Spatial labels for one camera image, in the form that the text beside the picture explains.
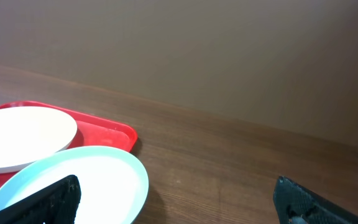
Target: light blue plate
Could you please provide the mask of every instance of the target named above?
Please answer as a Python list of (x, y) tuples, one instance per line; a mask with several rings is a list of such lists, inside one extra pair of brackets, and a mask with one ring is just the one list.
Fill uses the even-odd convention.
[(0, 188), (0, 210), (70, 174), (81, 187), (76, 224), (132, 223), (149, 190), (146, 169), (132, 154), (85, 146), (58, 152), (18, 172)]

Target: plate rim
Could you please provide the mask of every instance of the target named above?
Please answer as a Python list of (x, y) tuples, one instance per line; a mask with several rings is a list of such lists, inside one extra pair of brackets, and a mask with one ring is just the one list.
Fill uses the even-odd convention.
[[(10, 107), (10, 108), (1, 108), (0, 111), (4, 111), (4, 110), (23, 110), (23, 108), (45, 108), (45, 110), (53, 110), (53, 111), (58, 111), (59, 113), (61, 114), (65, 114), (67, 116), (67, 120), (70, 120), (70, 123), (74, 124), (73, 125), (73, 130), (70, 130), (70, 141), (67, 142), (66, 145), (62, 146), (61, 149), (53, 152), (51, 155), (49, 156), (52, 156), (54, 155), (56, 152), (60, 152), (60, 151), (63, 151), (65, 150), (70, 144), (71, 142), (73, 141), (73, 139), (75, 138), (77, 132), (78, 132), (78, 124), (76, 122), (76, 120), (71, 116), (69, 115), (68, 113), (62, 111), (62, 110), (58, 110), (58, 109), (55, 109), (55, 108), (48, 108), (48, 107), (44, 107), (44, 106), (15, 106), (15, 107)], [(25, 167), (27, 167), (29, 164), (33, 163), (33, 162), (36, 162), (37, 160), (34, 160), (34, 161), (28, 161), (28, 162), (19, 162), (19, 163), (16, 163), (16, 164), (11, 164), (9, 166), (3, 166), (3, 167), (0, 167), (0, 174), (5, 174), (5, 173), (8, 173), (8, 172), (16, 172), (16, 171), (19, 171)]]
[[(133, 168), (136, 175), (139, 177), (139, 182), (142, 183), (141, 184), (142, 191), (141, 191), (140, 198), (138, 197), (137, 200), (136, 199), (134, 200), (134, 202), (132, 203), (132, 208), (129, 210), (128, 215), (125, 217), (125, 220), (123, 221), (123, 223), (132, 223), (135, 220), (135, 218), (138, 216), (138, 214), (140, 213), (140, 211), (142, 210), (145, 204), (149, 192), (149, 177), (147, 175), (147, 171), (144, 165), (141, 163), (140, 160), (138, 160), (138, 158), (136, 158), (136, 156), (115, 147), (81, 146), (81, 147), (76, 147), (73, 149), (57, 152), (50, 157), (32, 163), (31, 165), (25, 167), (17, 174), (15, 174), (13, 177), (11, 177), (0, 188), (0, 195), (5, 193), (5, 191), (7, 191), (5, 189), (14, 189), (15, 194), (18, 191), (20, 191), (21, 188), (17, 187), (17, 184), (15, 184), (17, 182), (17, 179), (27, 180), (28, 176), (31, 176), (32, 173), (31, 170), (34, 169), (33, 167), (37, 167), (37, 166), (41, 167), (41, 169), (36, 169), (38, 173), (47, 170), (58, 163), (67, 161), (68, 159), (77, 159), (77, 158), (88, 157), (88, 156), (102, 156), (102, 155), (109, 156), (109, 157), (114, 157), (118, 155), (118, 158), (120, 158), (120, 160), (124, 161), (126, 164), (130, 165)], [(0, 200), (5, 202), (5, 204), (8, 203), (9, 201), (9, 199), (7, 198), (12, 198), (12, 197), (5, 197), (4, 195), (1, 197), (2, 199)]]

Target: wall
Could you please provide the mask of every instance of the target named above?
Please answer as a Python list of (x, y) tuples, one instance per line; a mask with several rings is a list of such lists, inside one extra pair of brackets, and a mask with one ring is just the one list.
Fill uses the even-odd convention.
[(0, 0), (0, 64), (358, 146), (358, 0)]

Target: wooden table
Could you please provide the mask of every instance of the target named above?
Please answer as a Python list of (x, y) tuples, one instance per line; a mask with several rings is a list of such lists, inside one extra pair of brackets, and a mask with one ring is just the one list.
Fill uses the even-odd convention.
[(278, 223), (285, 175), (358, 214), (358, 150), (0, 66), (0, 104), (36, 100), (134, 127), (150, 192), (135, 223)]

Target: white plate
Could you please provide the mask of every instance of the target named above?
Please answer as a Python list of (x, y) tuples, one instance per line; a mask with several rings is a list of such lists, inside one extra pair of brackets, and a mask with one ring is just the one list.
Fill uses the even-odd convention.
[(18, 106), (0, 110), (0, 173), (23, 169), (66, 149), (77, 132), (68, 114), (46, 107)]
[(142, 163), (132, 154), (107, 146), (58, 152), (24, 168), (0, 188), (0, 210), (74, 174), (81, 201), (75, 223), (132, 223), (149, 190)]

